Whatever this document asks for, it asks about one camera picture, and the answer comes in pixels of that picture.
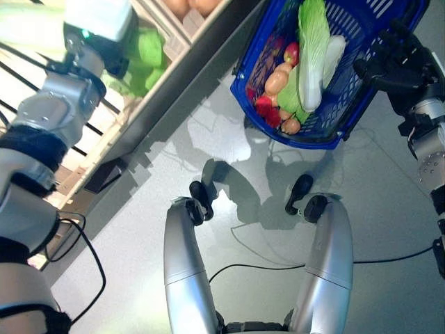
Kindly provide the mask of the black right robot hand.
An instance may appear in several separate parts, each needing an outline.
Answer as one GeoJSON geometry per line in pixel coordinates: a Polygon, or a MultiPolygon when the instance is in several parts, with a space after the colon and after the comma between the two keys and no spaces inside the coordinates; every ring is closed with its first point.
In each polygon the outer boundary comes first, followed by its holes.
{"type": "Polygon", "coordinates": [[[444,73],[432,52],[400,20],[378,34],[371,57],[353,67],[367,86],[385,92],[396,114],[406,116],[418,103],[444,101],[444,73]]]}

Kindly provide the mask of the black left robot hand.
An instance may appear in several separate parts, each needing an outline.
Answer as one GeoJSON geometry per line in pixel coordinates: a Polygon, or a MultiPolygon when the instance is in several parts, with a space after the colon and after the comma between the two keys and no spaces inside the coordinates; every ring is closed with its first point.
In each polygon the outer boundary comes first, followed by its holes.
{"type": "Polygon", "coordinates": [[[98,37],[97,43],[106,71],[112,77],[122,79],[129,67],[129,59],[125,56],[127,41],[124,38],[114,41],[98,37]]]}

